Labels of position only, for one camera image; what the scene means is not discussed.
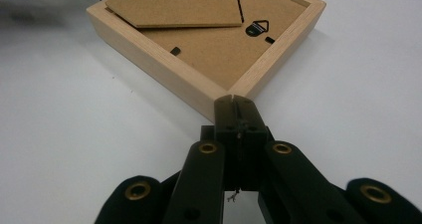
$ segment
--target white surface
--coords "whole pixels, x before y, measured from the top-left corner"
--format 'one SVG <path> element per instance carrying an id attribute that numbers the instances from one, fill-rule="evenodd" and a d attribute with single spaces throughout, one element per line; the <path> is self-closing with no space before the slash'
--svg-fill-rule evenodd
<path id="1" fill-rule="evenodd" d="M 372 177 L 422 208 L 422 0 L 324 1 L 260 113 L 332 183 Z M 0 0 L 0 223 L 93 223 L 210 124 L 97 36 L 96 2 Z M 237 200 L 225 223 L 264 223 L 255 194 Z"/>

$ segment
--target brown cardboard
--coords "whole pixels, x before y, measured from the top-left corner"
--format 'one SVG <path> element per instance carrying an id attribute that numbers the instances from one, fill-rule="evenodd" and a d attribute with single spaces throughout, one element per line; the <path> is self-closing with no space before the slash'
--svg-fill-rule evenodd
<path id="1" fill-rule="evenodd" d="M 136 28 L 241 26 L 238 0 L 107 0 Z"/>
<path id="2" fill-rule="evenodd" d="M 240 1 L 245 18 L 242 27 L 139 31 L 168 52 L 178 47 L 177 58 L 228 90 L 270 48 L 266 37 L 277 40 L 307 8 L 292 0 Z M 268 20 L 270 30 L 250 37 L 245 29 L 256 20 Z"/>

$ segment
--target metal rivet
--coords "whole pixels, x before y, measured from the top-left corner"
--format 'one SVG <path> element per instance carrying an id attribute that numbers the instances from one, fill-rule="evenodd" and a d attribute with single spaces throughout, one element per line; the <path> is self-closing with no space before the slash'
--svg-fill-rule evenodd
<path id="1" fill-rule="evenodd" d="M 199 145 L 199 150 L 203 153 L 213 153 L 217 150 L 217 146 L 214 143 L 202 143 Z"/>
<path id="2" fill-rule="evenodd" d="M 374 185 L 369 185 L 369 184 L 361 185 L 360 192 L 369 200 L 378 202 L 381 204 L 390 203 L 392 199 L 390 194 L 388 194 L 386 191 Z"/>
<path id="3" fill-rule="evenodd" d="M 146 181 L 135 182 L 126 188 L 124 195 L 131 201 L 146 197 L 151 192 L 151 186 Z"/>
<path id="4" fill-rule="evenodd" d="M 292 148 L 284 143 L 276 143 L 273 145 L 273 150 L 280 154 L 289 154 L 292 152 Z"/>

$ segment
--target clamp jaw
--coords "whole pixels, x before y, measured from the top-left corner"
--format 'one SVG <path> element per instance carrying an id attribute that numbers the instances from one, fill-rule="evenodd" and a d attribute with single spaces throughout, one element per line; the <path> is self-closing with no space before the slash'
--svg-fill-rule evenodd
<path id="1" fill-rule="evenodd" d="M 267 223 L 422 223 L 422 213 L 383 183 L 355 179 L 346 190 L 329 183 L 297 147 L 274 140 L 252 101 L 226 96 L 214 106 L 215 125 L 202 126 L 181 171 L 161 183 L 124 181 L 96 224 L 222 223 L 230 190 L 258 191 Z"/>

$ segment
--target wooden picture frame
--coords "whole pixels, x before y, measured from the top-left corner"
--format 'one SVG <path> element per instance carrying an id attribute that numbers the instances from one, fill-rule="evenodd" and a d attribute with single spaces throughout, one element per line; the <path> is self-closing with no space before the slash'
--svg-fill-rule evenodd
<path id="1" fill-rule="evenodd" d="M 153 38 L 145 36 L 142 31 L 116 16 L 106 6 L 106 0 L 88 8 L 88 13 L 97 33 L 108 44 L 213 121 L 214 101 L 226 95 L 253 99 L 312 30 L 325 7 L 325 3 L 321 0 L 284 1 L 302 6 L 301 13 L 295 15 L 283 31 L 279 31 L 280 36 L 273 37 L 275 42 L 266 45 L 268 48 L 262 55 L 249 64 L 235 81 L 224 86 L 219 84 L 218 79 L 210 78 L 206 73 L 195 69 L 195 66 L 172 55 L 168 48 L 163 48 L 165 46 L 159 45 Z M 272 26 L 271 29 L 277 31 L 277 27 Z"/>

